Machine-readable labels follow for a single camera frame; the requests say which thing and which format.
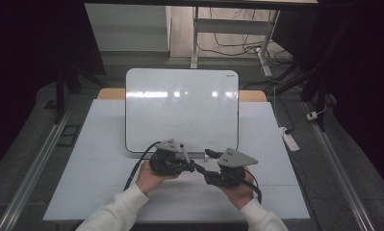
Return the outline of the aluminium floor rail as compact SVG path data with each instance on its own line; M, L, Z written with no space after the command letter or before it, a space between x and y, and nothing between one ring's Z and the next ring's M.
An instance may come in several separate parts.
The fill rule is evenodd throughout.
M38 150L34 161L29 167L21 184L15 192L13 199L8 205L5 213L0 218L0 231L13 231L27 201L32 194L41 173L56 146L66 122L70 118L72 108L68 106L59 121L51 127L44 143Z
M353 187L350 178L348 177L345 168L337 156L337 152L334 149L327 134L320 129L320 126L315 120L309 120L309 123L312 125L323 153L326 156L327 162L332 168L332 171L338 181L338 185L343 192L343 195L348 203L348 207L351 210L359 226L359 229L361 231L376 231L371 217L362 202L362 199Z

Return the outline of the person's left hand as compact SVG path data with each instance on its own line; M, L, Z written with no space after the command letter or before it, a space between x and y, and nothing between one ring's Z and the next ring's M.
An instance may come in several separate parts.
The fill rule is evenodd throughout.
M141 164L140 172L138 174L138 178L136 180L136 185L140 188L140 190L148 195L150 192L154 191L166 180L176 179L177 175L169 175L162 176L156 174L150 164L149 161L143 161Z

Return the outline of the grey metal desk frame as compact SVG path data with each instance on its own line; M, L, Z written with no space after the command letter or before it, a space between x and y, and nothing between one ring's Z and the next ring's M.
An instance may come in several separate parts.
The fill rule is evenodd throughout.
M191 68L197 68L197 42L199 33L256 35L264 36L264 41L261 47L256 50L260 67L263 70L265 77L272 76L269 64L266 60L266 52L268 51L271 35L279 15L278 10L270 10L269 19L267 21L200 18L198 7L194 7L192 13L193 37Z

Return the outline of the person's right hand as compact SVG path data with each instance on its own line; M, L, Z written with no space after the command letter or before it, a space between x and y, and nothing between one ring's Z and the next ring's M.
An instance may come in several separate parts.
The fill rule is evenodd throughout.
M239 185L238 187L230 189L219 187L219 189L226 194L230 202L238 210L243 208L248 202L250 202L254 198L253 190L245 185Z

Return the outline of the white table cover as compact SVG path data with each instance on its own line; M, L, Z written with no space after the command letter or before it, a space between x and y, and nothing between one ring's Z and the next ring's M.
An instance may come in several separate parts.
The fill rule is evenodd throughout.
M266 102L240 105L238 149L258 163L250 167L262 192L262 204L279 217L308 218L272 108ZM124 185L138 158L124 144L124 103L94 100L44 220L87 218L109 203ZM241 222L243 216L218 188L197 172L184 172L151 192L140 209L140 223Z

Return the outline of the white whiteboard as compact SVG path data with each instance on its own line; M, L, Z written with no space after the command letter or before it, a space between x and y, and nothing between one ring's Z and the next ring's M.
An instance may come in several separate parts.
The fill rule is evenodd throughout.
M142 152L175 140L191 153L239 146L239 75L233 70L132 68L125 79L125 145Z

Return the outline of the white power strip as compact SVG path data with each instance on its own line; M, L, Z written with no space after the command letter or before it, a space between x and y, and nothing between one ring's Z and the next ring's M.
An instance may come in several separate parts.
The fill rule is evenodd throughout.
M299 150L299 146L295 142L295 140L292 137L292 135L287 133L288 129L286 127L280 127L279 130L280 130L280 134L281 134L282 140L284 141L284 143L286 144L288 149L291 152L298 151Z

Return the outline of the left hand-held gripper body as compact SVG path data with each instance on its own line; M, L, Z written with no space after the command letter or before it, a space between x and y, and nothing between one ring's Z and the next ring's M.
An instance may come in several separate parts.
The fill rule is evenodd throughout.
M158 175L180 175L186 167L186 161L178 159L178 146L174 139L162 141L155 145L156 151L150 157L149 164Z

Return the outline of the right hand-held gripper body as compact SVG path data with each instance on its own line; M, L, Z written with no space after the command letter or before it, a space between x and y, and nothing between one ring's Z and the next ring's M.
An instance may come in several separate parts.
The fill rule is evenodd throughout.
M234 188L239 186L245 178L244 168L257 165L258 160L242 152L227 148L218 160L219 171L210 171L210 176L205 177L208 185Z

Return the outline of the black metal stand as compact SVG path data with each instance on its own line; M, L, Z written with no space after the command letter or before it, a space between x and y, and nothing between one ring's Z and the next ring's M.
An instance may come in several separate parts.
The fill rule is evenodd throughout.
M285 78L292 72L298 69L298 64L291 63L281 74L273 77L271 72L264 72L263 76L267 81L271 82L274 87L279 84L280 88L276 90L276 94L281 94L287 90L304 83L304 89L300 93L300 99L303 102L310 102L314 97L317 98L317 117L314 121L317 123L322 132L325 131L324 114L327 107L327 75L325 68L321 64L317 64L310 70L302 72L299 71L297 77L292 77L290 80L285 81Z
M95 75L90 74L77 65L63 66L56 74L56 124L61 122L66 112L64 105L64 88L67 88L69 92L73 94L78 94L82 90L81 82L78 79L79 76L86 78L101 89L109 87L109 85Z

